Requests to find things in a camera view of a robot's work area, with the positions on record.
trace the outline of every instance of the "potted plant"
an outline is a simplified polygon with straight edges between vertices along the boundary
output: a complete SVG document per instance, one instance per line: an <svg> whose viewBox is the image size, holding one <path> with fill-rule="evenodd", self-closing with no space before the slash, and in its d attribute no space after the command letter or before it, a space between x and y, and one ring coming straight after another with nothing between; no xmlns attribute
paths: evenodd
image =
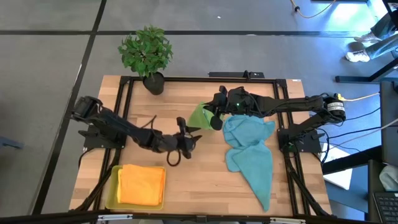
<svg viewBox="0 0 398 224"><path fill-rule="evenodd" d="M144 86L159 95L164 89L164 76L158 69L166 68L173 58L172 45L164 37L164 30L153 26L137 30L134 40L128 35L118 47L125 68L138 72Z"/></svg>

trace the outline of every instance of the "wooden tabletop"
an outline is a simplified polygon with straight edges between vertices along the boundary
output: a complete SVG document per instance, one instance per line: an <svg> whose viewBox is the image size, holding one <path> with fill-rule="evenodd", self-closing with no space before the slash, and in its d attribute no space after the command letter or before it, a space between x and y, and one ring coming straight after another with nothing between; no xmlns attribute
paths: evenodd
<svg viewBox="0 0 398 224"><path fill-rule="evenodd" d="M114 108L120 76L106 75L103 78L98 98L105 107ZM300 80L287 80L290 98L304 97ZM157 118L154 128L164 134L179 132L176 118L181 116L188 121L192 111L201 101L211 101L220 85L227 90L244 86L245 90L262 96L274 97L272 85L263 83L201 83L201 82L166 82L163 94L154 96L145 89L142 82L134 82L128 120L136 126L146 124L154 115ZM126 97L124 88L122 107ZM301 123L309 117L308 112L293 113L295 123ZM277 116L264 118L275 121ZM277 135L267 139L266 146L271 150L273 159L271 204L268 212L262 210L261 204L253 194L249 184L240 172L229 172L225 164L225 153L231 149L223 138L222 131L199 130L201 134L191 159L181 160L177 167L166 163L166 154L141 149L131 138L127 138L122 150L120 164L140 166L164 166L167 170L164 207L159 211L142 211L149 213L207 214L207 215L277 215L291 216L292 209L289 188L285 173L282 153L279 151ZM79 206L94 188L100 175L104 149L95 149L84 156L77 175L70 208ZM171 161L177 154L170 155ZM322 208L331 213L325 182L320 162L308 153L300 153L305 183L315 200ZM300 191L296 186L298 210L303 213ZM108 196L108 186L103 191L101 208L104 208Z"/></svg>

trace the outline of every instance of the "yellow cloth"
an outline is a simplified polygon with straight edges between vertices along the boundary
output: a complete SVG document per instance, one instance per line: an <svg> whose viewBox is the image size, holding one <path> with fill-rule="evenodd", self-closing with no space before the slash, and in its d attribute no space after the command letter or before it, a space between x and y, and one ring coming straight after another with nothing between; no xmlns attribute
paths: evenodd
<svg viewBox="0 0 398 224"><path fill-rule="evenodd" d="M118 203L158 205L162 203L164 168L123 165L118 171Z"/></svg>

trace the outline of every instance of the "concrete floor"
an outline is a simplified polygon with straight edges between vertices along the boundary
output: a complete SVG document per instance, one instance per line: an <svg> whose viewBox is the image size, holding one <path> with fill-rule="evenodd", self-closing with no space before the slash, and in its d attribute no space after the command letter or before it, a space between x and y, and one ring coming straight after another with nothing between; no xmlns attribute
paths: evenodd
<svg viewBox="0 0 398 224"><path fill-rule="evenodd" d="M3 0L0 30L91 30L100 0ZM305 14L326 3L297 0ZM336 3L314 19L292 14L280 0L113 0L108 1L99 30L134 30L153 24L166 30L368 31L375 15L366 4ZM368 63L351 63L345 52L364 46L352 38L302 36L170 35L174 59L167 76L205 77L216 71L261 71L267 78L298 78L307 95L338 92L347 98L379 91L378 85L335 83L336 75L369 76L392 60L385 54ZM96 96L103 75L132 75L120 62L122 36L97 36L79 95ZM0 35L0 136L23 142L22 150L0 149L0 217L28 212L78 72L87 35ZM346 104L347 118L379 107L378 97ZM329 135L380 125L380 114L343 127L325 126ZM77 173L83 138L70 123L44 212L64 212ZM337 139L337 143L346 138ZM360 150L380 144L380 135L345 145ZM332 203L333 212L344 213Z"/></svg>

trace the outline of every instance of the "yellow cable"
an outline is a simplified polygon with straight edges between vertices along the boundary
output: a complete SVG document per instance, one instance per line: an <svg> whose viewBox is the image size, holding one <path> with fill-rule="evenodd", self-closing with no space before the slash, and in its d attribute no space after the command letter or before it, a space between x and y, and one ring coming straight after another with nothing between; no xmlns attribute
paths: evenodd
<svg viewBox="0 0 398 224"><path fill-rule="evenodd" d="M290 0L290 2L292 2L294 8L297 7L297 5L296 5L296 3L294 2L294 0ZM322 11L318 12L317 14L315 14L315 15L313 15L313 16L304 16L304 15L300 12L299 9L297 10L297 12L298 12L298 13L300 14L300 16L302 16L303 18L311 19L311 18L313 18L313 17L315 17L315 16L317 16L317 15L323 13L325 10L327 10L327 9L328 9L333 3L335 3L335 2L336 2L336 0L333 0L333 2L330 3L326 8L324 8Z"/></svg>
<svg viewBox="0 0 398 224"><path fill-rule="evenodd" d="M363 99L368 98L368 97L371 97L371 96L376 96L376 95L378 95L378 94L380 94L380 93L373 93L373 94L370 94L370 95L368 95L368 96L362 96L362 97L355 98L355 99L346 99L346 98L344 98L344 97L339 93L339 94L337 94L337 97L338 97L338 99L341 100L341 101L357 101L357 100L363 100Z"/></svg>

